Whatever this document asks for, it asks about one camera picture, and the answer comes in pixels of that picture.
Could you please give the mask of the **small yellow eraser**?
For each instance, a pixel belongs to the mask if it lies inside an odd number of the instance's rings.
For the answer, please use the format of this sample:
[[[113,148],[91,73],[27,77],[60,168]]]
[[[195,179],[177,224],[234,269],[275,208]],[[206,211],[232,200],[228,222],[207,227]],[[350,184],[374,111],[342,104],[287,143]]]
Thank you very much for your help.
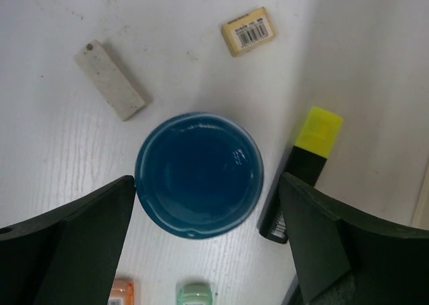
[[[245,13],[221,25],[221,34],[232,57],[272,41],[276,30],[265,7]]]

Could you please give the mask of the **orange correction tape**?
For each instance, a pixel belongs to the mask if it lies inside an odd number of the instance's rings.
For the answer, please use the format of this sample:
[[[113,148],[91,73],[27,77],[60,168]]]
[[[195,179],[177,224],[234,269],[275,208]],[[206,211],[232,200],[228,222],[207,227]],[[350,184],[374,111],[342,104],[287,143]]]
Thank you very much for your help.
[[[108,305],[134,305],[134,284],[126,278],[115,278]]]

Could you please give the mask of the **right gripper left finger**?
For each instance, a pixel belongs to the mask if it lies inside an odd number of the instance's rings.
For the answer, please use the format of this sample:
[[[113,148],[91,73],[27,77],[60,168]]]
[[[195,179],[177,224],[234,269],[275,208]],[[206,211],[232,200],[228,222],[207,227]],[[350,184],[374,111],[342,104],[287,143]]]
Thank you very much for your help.
[[[1,303],[107,304],[134,200],[123,176],[1,228]]]

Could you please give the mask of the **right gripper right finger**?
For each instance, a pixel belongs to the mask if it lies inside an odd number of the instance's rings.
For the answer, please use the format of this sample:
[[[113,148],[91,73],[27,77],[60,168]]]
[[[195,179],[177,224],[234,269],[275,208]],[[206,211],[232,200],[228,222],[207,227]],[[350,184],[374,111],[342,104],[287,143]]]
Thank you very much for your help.
[[[427,304],[428,231],[375,217],[291,174],[280,201],[304,304]]]

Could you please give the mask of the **yellow highlighter marker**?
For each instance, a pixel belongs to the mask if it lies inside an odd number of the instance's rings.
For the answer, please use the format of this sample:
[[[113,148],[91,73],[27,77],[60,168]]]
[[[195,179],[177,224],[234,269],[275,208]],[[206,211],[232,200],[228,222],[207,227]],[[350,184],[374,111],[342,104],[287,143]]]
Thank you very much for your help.
[[[288,158],[280,164],[281,173],[290,173],[314,186],[326,164],[339,134],[343,118],[335,113],[312,107],[307,114]],[[279,198],[279,180],[267,198],[259,219],[259,234],[276,243],[288,242],[288,235]]]

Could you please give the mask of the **blue round jar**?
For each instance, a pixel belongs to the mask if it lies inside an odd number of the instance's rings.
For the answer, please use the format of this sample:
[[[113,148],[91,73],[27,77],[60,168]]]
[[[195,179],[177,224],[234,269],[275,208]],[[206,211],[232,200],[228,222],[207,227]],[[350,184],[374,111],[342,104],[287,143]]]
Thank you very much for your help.
[[[264,182],[260,150],[234,121],[205,112],[172,117],[142,143],[135,189],[148,217],[185,239],[210,239],[241,225]]]

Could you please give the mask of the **white rectangular eraser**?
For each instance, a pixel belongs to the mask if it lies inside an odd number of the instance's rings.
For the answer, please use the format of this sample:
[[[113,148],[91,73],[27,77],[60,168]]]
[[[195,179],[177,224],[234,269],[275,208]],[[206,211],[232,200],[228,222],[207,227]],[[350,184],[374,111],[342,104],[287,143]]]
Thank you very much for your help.
[[[141,92],[123,74],[102,43],[91,40],[74,55],[74,61],[122,121],[146,106]]]

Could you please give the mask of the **green correction tape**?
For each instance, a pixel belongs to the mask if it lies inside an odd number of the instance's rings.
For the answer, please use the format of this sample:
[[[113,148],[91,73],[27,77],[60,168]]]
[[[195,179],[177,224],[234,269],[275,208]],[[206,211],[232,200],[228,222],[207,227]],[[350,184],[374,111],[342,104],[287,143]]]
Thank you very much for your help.
[[[176,298],[177,305],[213,305],[211,286],[208,283],[184,284]]]

